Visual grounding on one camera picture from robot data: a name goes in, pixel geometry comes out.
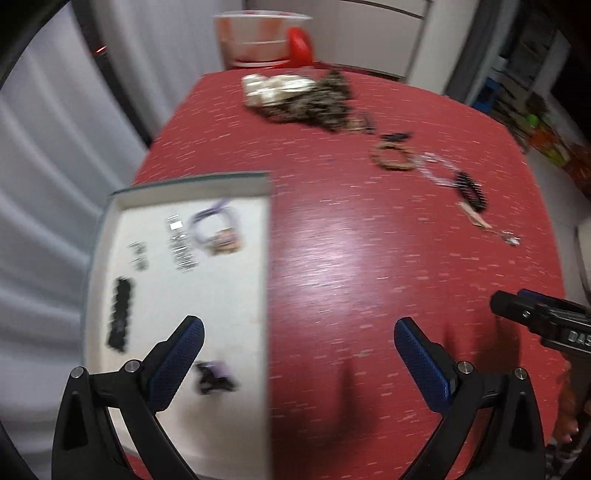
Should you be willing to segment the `right hand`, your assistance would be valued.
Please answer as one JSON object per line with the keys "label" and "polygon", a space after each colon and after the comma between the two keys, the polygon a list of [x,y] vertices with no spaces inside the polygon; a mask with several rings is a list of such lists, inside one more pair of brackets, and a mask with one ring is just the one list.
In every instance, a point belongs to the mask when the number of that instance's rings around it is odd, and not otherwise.
{"label": "right hand", "polygon": [[552,433],[553,439],[559,444],[570,443],[579,432],[577,421],[579,400],[572,387],[571,373],[572,369],[569,368],[559,377],[562,387],[558,397],[557,419]]}

